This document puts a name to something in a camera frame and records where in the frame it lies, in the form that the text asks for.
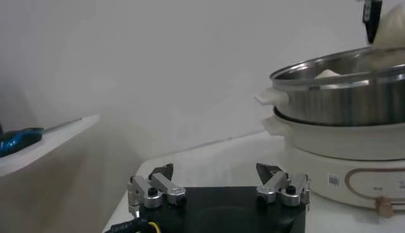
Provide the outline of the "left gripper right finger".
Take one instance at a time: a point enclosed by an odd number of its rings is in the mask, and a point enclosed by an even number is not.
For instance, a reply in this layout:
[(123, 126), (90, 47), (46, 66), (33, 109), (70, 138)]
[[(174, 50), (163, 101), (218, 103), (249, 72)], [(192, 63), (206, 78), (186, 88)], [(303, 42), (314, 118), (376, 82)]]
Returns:
[(256, 207), (264, 210), (279, 202), (288, 208), (303, 207), (309, 211), (311, 188), (305, 173), (287, 173), (278, 166), (256, 164), (261, 185), (256, 187)]

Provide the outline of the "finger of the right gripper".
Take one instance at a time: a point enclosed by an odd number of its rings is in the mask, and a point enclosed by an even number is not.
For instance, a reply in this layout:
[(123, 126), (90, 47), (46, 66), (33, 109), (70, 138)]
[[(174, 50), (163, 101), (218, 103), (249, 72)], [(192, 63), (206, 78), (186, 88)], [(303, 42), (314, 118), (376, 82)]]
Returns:
[(362, 21), (366, 29), (368, 44), (373, 44), (382, 11), (382, 0), (363, 0)]

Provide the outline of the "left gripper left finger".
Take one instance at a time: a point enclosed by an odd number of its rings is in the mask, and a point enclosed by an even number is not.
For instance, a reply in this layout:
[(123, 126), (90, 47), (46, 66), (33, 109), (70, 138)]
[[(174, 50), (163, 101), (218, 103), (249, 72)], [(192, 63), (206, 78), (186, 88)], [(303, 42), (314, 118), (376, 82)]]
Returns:
[(187, 191), (177, 186), (171, 179), (174, 165), (156, 167), (145, 178), (133, 175), (127, 184), (128, 211), (133, 217), (140, 216), (140, 208), (155, 210), (163, 206), (165, 199), (169, 205), (183, 207), (187, 203)]

